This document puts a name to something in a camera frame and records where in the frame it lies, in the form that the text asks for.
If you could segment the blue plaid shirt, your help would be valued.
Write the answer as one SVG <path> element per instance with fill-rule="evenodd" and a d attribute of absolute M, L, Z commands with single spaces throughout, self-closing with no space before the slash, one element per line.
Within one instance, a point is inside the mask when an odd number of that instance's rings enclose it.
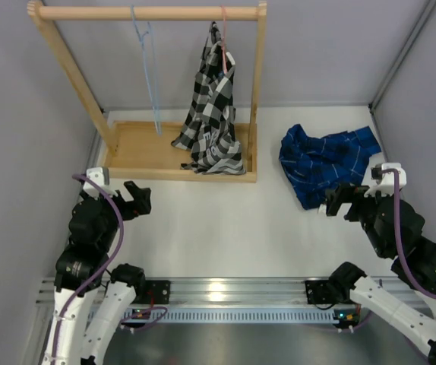
<path fill-rule="evenodd" d="M 368 126 L 316 138 L 296 124 L 281 141 L 279 162 L 301 206 L 311 210 L 325 202 L 328 189 L 361 185 L 370 157 L 380 152 Z"/>

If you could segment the light blue wire hanger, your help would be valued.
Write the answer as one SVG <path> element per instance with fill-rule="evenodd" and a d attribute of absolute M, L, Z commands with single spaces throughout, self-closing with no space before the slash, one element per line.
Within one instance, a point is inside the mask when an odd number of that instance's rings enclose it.
<path fill-rule="evenodd" d="M 160 112 L 160 92 L 158 88 L 158 71 L 156 64 L 156 51 L 155 51 L 155 43 L 154 43 L 154 34 L 151 23 L 148 21 L 146 23 L 146 30 L 141 31 L 139 26 L 137 25 L 137 16 L 135 7 L 133 5 L 130 6 L 130 14 L 131 14 L 131 22 L 134 27 L 134 31 L 137 35 L 138 42 L 141 47 L 142 55 L 143 55 L 143 68 L 144 68 L 144 77 L 147 85 L 147 92 L 151 102 L 151 109 L 153 112 L 153 123 L 156 133 L 158 135 L 162 134 L 162 118 Z M 150 51 L 152 56 L 152 65 L 148 65 L 148 57 L 146 51 L 146 43 L 150 45 Z"/>

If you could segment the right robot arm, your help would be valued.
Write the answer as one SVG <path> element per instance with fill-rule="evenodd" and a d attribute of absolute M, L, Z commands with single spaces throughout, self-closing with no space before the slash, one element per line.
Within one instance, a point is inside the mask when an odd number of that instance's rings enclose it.
<path fill-rule="evenodd" d="M 335 216 L 348 203 L 345 220 L 360 223 L 376 255 L 392 260 L 391 271 L 415 291 L 433 316 L 407 306 L 351 262 L 330 275 L 329 295 L 335 303 L 367 307 L 436 364 L 436 243 L 422 235 L 425 219 L 409 203 L 379 192 L 369 196 L 367 190 L 367 186 L 345 184 L 327 190 L 326 214 Z"/>

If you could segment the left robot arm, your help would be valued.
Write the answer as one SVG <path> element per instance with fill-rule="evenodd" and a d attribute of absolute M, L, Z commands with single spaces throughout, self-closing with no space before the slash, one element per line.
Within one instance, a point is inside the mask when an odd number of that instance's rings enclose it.
<path fill-rule="evenodd" d="M 91 307 L 103 284 L 103 275 L 119 251 L 124 223 L 151 212 L 151 191 L 126 181 L 132 199 L 120 191 L 92 182 L 73 207 L 69 241 L 55 264 L 54 310 L 44 364 L 101 364 L 115 330 L 131 303 L 147 293 L 142 268 L 120 264 L 112 270 L 105 297 L 94 315 Z"/>

